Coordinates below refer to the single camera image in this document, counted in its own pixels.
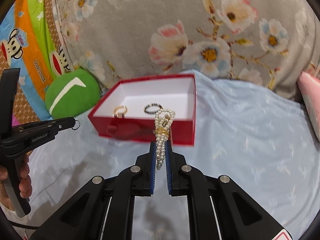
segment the pearl bracelet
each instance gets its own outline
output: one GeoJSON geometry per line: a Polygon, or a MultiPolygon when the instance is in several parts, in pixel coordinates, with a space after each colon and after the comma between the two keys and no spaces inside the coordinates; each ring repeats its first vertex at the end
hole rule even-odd
{"type": "Polygon", "coordinates": [[[171,124],[175,117],[175,112],[170,109],[160,109],[156,112],[155,127],[156,127],[156,158],[157,170],[161,169],[165,157],[165,142],[171,137],[171,124]],[[159,116],[161,113],[168,113],[165,117],[159,116]]]}

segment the floral fabric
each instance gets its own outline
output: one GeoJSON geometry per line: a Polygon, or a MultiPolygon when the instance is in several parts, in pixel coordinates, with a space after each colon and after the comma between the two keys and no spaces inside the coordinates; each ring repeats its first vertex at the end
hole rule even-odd
{"type": "Polygon", "coordinates": [[[122,78],[196,69],[296,99],[301,71],[319,74],[320,23],[306,0],[54,4],[70,64],[88,69],[107,88],[122,78]]]}

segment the blue fabric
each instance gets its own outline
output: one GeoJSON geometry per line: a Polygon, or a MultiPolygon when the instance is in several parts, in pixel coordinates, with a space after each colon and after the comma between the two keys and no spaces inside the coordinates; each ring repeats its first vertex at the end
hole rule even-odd
{"type": "MultiPolygon", "coordinates": [[[[14,10],[15,4],[12,5],[3,22],[0,25],[0,45],[2,40],[9,39],[10,33],[15,28],[14,10]]],[[[42,121],[51,120],[52,117],[46,109],[44,101],[40,98],[38,92],[36,91],[36,88],[33,85],[33,82],[31,80],[27,67],[23,61],[23,58],[20,58],[18,60],[12,59],[10,67],[20,68],[20,77],[25,77],[24,84],[20,84],[20,87],[28,103],[30,104],[38,118],[42,121]]]]}
{"type": "MultiPolygon", "coordinates": [[[[298,103],[241,81],[212,81],[196,72],[194,147],[173,146],[205,175],[226,174],[298,240],[320,208],[320,143],[298,103]]],[[[93,176],[116,176],[149,144],[100,138],[87,118],[31,155],[32,225],[40,225],[93,176]]],[[[186,197],[170,197],[166,171],[155,193],[136,198],[133,240],[189,239],[186,197]]]]}

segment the open red box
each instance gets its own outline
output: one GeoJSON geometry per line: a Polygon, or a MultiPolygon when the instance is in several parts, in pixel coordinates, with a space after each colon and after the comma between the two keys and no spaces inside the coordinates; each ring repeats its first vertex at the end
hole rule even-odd
{"type": "Polygon", "coordinates": [[[155,116],[146,114],[144,107],[151,103],[176,112],[171,125],[174,144],[194,145],[196,85],[193,74],[121,80],[98,102],[88,117],[99,136],[150,142],[156,139],[155,116]],[[125,118],[114,117],[114,109],[118,106],[128,108],[125,118]]]}

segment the green pillow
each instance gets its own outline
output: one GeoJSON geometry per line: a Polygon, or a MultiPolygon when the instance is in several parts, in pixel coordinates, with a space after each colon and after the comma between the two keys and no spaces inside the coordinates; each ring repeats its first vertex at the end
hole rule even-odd
{"type": "Polygon", "coordinates": [[[100,87],[93,76],[83,69],[66,73],[47,89],[45,106],[53,118],[75,117],[100,99],[100,87]]]}

